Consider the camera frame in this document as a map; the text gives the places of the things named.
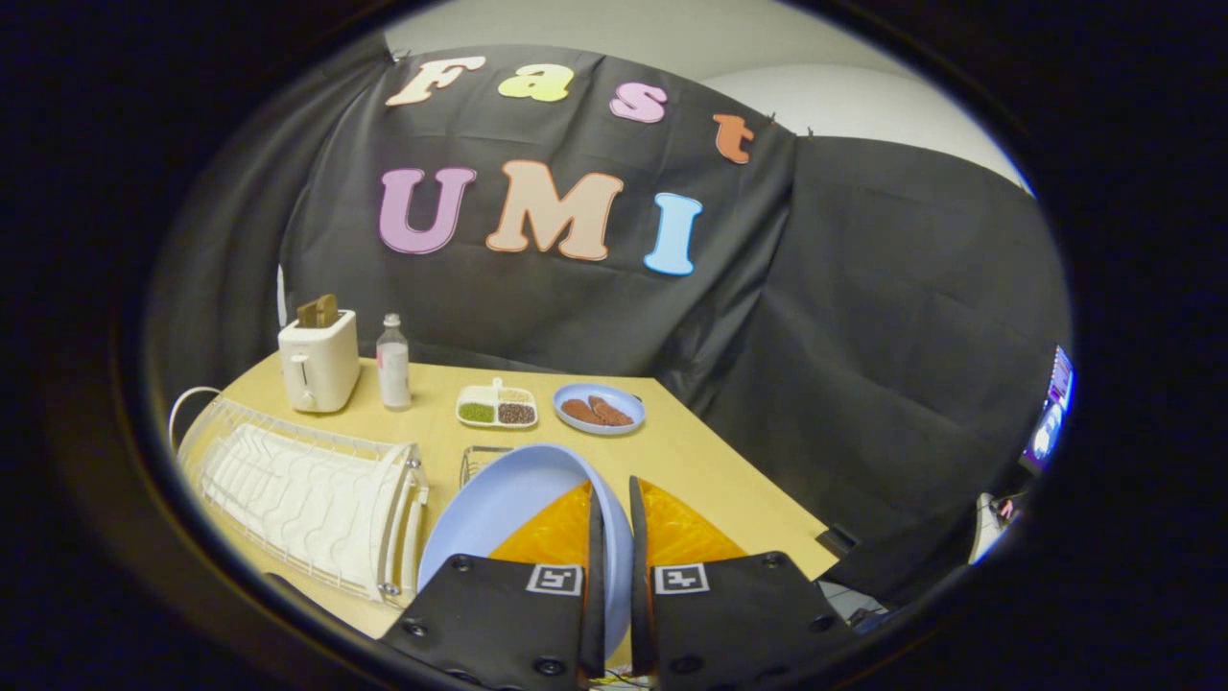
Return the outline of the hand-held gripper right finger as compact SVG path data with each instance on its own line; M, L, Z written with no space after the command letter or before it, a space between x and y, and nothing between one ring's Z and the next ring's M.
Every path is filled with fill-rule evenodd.
M632 674L658 690L776 690L857 639L790 555L745 552L669 491L628 484Z

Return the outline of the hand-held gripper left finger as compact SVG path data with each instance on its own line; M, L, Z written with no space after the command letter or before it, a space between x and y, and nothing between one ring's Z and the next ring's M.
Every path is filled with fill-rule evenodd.
M580 484L488 557L448 556L383 646L483 690L582 690L605 662L600 498Z

